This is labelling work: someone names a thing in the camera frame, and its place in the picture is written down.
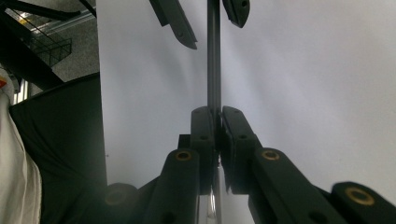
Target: white panel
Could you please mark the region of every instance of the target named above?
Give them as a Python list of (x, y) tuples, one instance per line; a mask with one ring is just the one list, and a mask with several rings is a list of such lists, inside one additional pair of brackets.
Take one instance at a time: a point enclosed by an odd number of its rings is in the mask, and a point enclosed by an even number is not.
[[(206, 104), (205, 2), (180, 1), (191, 50), (149, 0), (97, 0), (109, 183), (157, 176)], [(351, 180), (396, 203), (396, 2), (251, 1), (244, 29), (221, 13), (223, 104), (313, 184)], [(225, 223), (248, 218), (240, 204)]]

